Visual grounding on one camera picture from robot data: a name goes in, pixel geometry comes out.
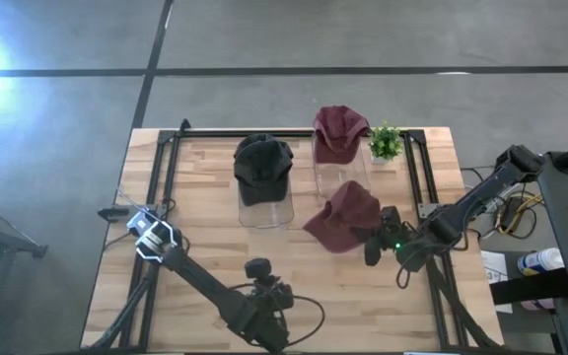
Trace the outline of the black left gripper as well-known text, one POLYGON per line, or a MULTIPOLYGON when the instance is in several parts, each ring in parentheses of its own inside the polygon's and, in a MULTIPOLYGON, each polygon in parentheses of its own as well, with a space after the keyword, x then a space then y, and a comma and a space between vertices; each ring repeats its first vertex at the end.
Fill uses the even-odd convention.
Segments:
POLYGON ((253 280, 249 297, 271 312, 281 312, 294 306, 294 294, 289 284, 271 279, 271 263, 267 258, 258 257, 245 263, 245 273, 253 280))

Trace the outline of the small green potted plant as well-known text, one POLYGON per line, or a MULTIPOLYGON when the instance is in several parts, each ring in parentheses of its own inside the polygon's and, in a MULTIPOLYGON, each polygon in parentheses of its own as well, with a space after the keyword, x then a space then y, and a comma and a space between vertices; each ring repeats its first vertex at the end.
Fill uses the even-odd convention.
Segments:
POLYGON ((401 130, 388 126, 386 122, 382 126, 373 127, 370 130, 369 148, 373 164, 382 165, 392 161, 402 153, 401 130))

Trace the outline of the white paper sheet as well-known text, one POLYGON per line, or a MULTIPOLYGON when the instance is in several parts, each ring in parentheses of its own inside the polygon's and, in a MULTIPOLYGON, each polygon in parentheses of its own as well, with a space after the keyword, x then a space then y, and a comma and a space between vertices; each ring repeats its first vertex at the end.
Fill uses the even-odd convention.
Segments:
POLYGON ((508 280, 506 258, 503 253, 482 250, 481 256, 489 284, 508 280))

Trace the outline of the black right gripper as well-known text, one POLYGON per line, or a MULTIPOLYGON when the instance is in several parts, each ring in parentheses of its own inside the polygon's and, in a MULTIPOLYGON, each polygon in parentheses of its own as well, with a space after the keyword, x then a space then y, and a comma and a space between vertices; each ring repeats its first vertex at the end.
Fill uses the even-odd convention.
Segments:
MULTIPOLYGON (((426 263, 430 240, 409 222, 401 222, 396 206, 381 210, 381 221, 389 233, 390 248, 398 263, 407 271, 418 272, 426 263)), ((364 259, 367 266, 380 261, 384 242, 381 237, 371 237, 364 245, 364 259)))

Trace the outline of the black metal table frame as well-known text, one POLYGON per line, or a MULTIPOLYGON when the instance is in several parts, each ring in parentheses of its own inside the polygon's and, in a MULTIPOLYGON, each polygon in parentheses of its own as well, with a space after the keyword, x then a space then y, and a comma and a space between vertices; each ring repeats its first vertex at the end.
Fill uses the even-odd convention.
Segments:
MULTIPOLYGON (((262 133, 271 129, 255 129, 262 133)), ((453 139, 448 127, 421 128, 426 134, 438 200, 455 202, 463 195, 463 181, 453 139)), ((247 228, 239 219, 239 193, 233 174, 233 154, 246 136, 246 129, 185 130, 178 141, 177 162, 171 199, 177 204, 168 216, 191 241, 189 256, 228 286, 248 283, 244 264, 255 257, 270 259, 273 273, 289 283, 295 294, 313 298, 325 308, 322 328, 307 340, 290 346, 285 354, 381 353, 404 350, 440 350, 432 292, 425 269, 413 273, 408 288, 400 290, 395 276, 400 269, 391 250, 369 267, 363 247, 332 254, 301 228, 323 207, 317 190, 311 128, 308 137, 295 137, 295 129, 273 135, 288 142, 294 152, 291 172, 294 219, 273 228, 247 228)), ((135 129, 128 144, 120 188, 133 200, 160 202, 169 169, 174 140, 159 144, 175 133, 168 129, 135 129), (159 161, 157 192, 148 198, 150 171, 159 161)), ((413 162, 419 175, 421 197, 414 202, 406 158, 397 157, 384 166, 370 163, 367 143, 362 144, 364 166, 372 194, 383 205, 396 205, 402 220, 416 225, 415 204, 432 202, 423 171, 419 147, 413 162)), ((92 345, 110 326, 126 302, 131 271, 136 259, 134 238, 112 245, 101 259, 92 305, 81 345, 92 345)), ((492 304, 478 243, 469 250, 453 252, 457 289, 476 322, 497 343, 502 331, 492 304)), ((227 329, 216 308, 178 275, 162 268, 159 274, 147 348, 162 353, 263 353, 227 329)))

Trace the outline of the white wipes canister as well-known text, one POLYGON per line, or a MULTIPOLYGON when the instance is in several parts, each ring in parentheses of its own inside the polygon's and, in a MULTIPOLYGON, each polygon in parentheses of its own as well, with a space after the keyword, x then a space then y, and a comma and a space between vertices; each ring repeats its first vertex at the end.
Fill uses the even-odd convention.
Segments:
POLYGON ((517 267, 523 275, 532 276, 564 268, 564 262, 558 248, 546 248, 520 257, 517 267))

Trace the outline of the clear plastic bin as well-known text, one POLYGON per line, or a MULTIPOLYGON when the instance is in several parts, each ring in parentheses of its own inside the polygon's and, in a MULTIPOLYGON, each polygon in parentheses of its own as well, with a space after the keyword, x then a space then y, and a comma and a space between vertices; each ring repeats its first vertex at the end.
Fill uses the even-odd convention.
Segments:
POLYGON ((259 203, 253 206, 244 206, 239 192, 239 221, 245 227, 276 228, 289 224, 294 217, 292 195, 290 192, 290 179, 288 193, 284 200, 279 202, 259 203))
POLYGON ((358 144, 352 161, 347 164, 320 163, 317 153, 325 151, 325 148, 322 147, 316 133, 312 135, 312 151, 317 191, 320 197, 329 199, 348 181, 356 181, 365 189, 371 189, 361 144, 358 144))

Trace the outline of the black baseball cap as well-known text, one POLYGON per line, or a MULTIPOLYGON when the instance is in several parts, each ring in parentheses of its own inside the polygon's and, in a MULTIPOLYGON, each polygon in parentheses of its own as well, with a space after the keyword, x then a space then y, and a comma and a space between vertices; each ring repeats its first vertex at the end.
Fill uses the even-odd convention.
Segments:
POLYGON ((234 153, 234 177, 243 205, 284 200, 293 158, 290 146, 270 134, 243 139, 234 153))

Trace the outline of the maroon baseball cap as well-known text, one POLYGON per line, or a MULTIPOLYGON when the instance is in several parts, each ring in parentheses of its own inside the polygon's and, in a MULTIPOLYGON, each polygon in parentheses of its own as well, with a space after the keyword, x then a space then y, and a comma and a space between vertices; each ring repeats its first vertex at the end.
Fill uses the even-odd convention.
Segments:
POLYGON ((366 117, 348 106, 324 106, 316 114, 313 128, 316 162, 347 165, 354 160, 370 125, 366 117))
POLYGON ((381 204, 359 182, 345 182, 303 227, 326 250, 344 253, 365 243, 381 225, 381 204))

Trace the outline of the black power adapter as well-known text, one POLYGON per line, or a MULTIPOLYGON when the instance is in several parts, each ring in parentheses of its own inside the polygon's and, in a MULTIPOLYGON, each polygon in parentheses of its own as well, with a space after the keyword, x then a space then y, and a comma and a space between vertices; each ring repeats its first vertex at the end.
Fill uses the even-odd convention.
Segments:
POLYGON ((517 210, 523 202, 524 199, 520 196, 512 196, 507 200, 500 213, 500 225, 502 227, 507 228, 513 224, 517 210))

